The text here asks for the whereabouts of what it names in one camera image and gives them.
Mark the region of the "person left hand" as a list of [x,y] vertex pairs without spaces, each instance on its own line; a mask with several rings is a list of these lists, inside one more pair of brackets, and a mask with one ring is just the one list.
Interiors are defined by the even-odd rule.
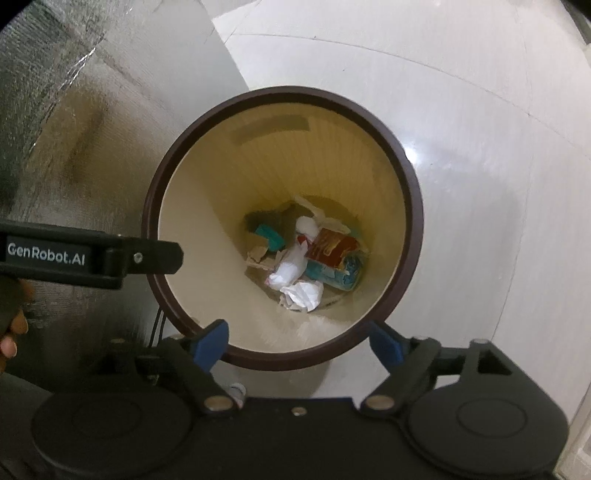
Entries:
[[33,299],[34,289],[26,280],[1,279],[1,374],[16,357],[19,338],[29,330],[27,314]]

